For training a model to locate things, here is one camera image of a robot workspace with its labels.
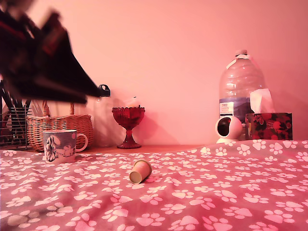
red glass goblet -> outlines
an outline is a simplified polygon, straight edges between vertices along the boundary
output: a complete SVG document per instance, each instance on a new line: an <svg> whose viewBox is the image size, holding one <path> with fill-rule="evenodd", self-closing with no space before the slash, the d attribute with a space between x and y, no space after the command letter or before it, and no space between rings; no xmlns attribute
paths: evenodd
<svg viewBox="0 0 308 231"><path fill-rule="evenodd" d="M132 129L142 121L145 113L144 107L114 107L112 113L116 122L126 129L125 140L117 147L123 149L140 148L141 145L133 139Z"/></svg>

bottle label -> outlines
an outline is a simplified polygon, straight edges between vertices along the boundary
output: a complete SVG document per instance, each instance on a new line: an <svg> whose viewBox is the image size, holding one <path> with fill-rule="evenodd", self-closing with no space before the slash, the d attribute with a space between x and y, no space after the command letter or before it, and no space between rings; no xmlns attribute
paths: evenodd
<svg viewBox="0 0 308 231"><path fill-rule="evenodd" d="M250 99L246 97L220 99L219 105L220 117L235 116L242 124L245 123L246 114L253 113L250 108Z"/></svg>

wicker basket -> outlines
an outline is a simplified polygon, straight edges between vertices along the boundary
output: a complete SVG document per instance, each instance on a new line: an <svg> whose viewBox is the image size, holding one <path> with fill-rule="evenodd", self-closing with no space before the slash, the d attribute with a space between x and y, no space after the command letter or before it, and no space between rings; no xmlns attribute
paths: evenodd
<svg viewBox="0 0 308 231"><path fill-rule="evenodd" d="M74 115L74 104L71 103L70 115L50 116L47 101L43 101L43 117L27 117L27 139L29 144L37 151L44 151L43 131L53 129L75 129L77 133L83 133L88 138L88 146L93 144L93 127L90 115ZM83 137L78 137L76 148L82 148L85 144Z"/></svg>

tissue box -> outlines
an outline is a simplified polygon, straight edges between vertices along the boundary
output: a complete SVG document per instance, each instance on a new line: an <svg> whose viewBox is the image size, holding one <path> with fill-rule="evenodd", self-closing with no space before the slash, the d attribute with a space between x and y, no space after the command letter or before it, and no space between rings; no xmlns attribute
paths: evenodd
<svg viewBox="0 0 308 231"><path fill-rule="evenodd" d="M293 140L292 113L247 114L246 140Z"/></svg>

water bottle cap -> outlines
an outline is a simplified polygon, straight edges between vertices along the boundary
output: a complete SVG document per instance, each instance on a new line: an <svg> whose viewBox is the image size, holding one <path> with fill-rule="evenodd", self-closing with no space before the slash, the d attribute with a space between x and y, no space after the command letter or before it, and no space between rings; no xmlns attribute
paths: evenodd
<svg viewBox="0 0 308 231"><path fill-rule="evenodd" d="M98 89L100 90L101 97L110 97L110 89L106 84L101 84Z"/></svg>
<svg viewBox="0 0 308 231"><path fill-rule="evenodd" d="M235 57L238 56L238 55L240 55L240 54L246 54L246 55L247 55L247 50L237 50L237 51L235 52Z"/></svg>

